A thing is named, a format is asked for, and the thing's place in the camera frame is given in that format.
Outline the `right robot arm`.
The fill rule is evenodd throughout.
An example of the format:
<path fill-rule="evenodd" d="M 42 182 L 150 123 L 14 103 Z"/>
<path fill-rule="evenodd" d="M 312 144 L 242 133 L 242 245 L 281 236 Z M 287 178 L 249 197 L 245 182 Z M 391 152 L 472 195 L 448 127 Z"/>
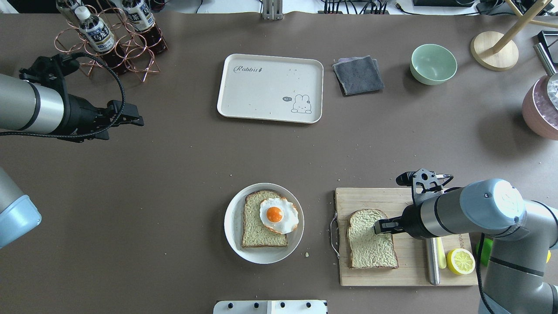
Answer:
<path fill-rule="evenodd" d="M 413 191 L 399 217 L 381 219 L 376 234 L 405 232 L 415 239 L 480 232 L 492 237 L 486 274 L 480 281 L 480 314 L 555 314 L 557 286 L 544 282 L 549 250 L 557 249 L 557 210 L 525 200 L 508 181 L 488 179 L 443 190 L 451 175 L 427 169 L 397 177 Z"/>

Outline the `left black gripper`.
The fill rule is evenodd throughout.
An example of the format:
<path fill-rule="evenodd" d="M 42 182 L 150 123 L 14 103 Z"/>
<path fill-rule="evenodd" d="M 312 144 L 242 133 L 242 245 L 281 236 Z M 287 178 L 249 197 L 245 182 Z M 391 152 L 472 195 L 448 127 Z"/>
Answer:
<path fill-rule="evenodd" d="M 65 77 L 80 67 L 78 58 L 88 58 L 105 68 L 119 85 L 121 101 L 111 100 L 105 109 L 94 107 L 84 98 L 68 93 Z M 127 115 L 123 85 L 116 72 L 103 60 L 91 54 L 58 54 L 40 56 L 32 66 L 19 70 L 19 78 L 26 80 L 34 92 L 34 110 L 24 133 L 37 137 L 55 137 L 67 141 L 85 139 L 107 140 L 108 129 L 113 126 L 144 126 L 142 116 Z"/>

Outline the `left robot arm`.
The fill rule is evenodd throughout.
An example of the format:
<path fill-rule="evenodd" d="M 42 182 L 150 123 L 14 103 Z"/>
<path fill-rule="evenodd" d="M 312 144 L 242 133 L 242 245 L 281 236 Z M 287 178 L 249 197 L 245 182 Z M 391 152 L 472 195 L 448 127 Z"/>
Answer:
<path fill-rule="evenodd" d="M 105 108 L 70 95 L 65 77 L 80 67 L 78 58 L 88 58 L 104 67 L 118 83 L 122 99 L 109 101 Z M 76 52 L 52 57 L 40 56 L 19 78 L 2 74 L 0 80 L 0 124 L 3 137 L 56 138 L 74 143 L 109 139 L 109 129 L 125 124 L 143 126 L 135 105 L 126 102 L 116 72 L 98 57 Z"/>

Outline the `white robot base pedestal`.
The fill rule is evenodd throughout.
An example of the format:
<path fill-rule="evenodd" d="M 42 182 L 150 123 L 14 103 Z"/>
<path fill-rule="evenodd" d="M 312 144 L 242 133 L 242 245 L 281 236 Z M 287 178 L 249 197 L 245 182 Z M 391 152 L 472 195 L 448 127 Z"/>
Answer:
<path fill-rule="evenodd" d="M 222 300 L 214 314 L 327 314 L 326 300 Z"/>

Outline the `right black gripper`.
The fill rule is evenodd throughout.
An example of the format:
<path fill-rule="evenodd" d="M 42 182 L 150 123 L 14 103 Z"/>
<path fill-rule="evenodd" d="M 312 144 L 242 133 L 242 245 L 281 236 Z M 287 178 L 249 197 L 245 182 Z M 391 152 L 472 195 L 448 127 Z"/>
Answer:
<path fill-rule="evenodd" d="M 411 187 L 412 205 L 408 205 L 401 216 L 379 219 L 374 224 L 376 235 L 406 233 L 413 238 L 434 238 L 427 230 L 426 222 L 436 218 L 421 218 L 421 205 L 429 199 L 437 200 L 443 194 L 445 185 L 452 181 L 454 175 L 437 174 L 427 169 L 407 171 L 396 178 L 399 186 Z"/>

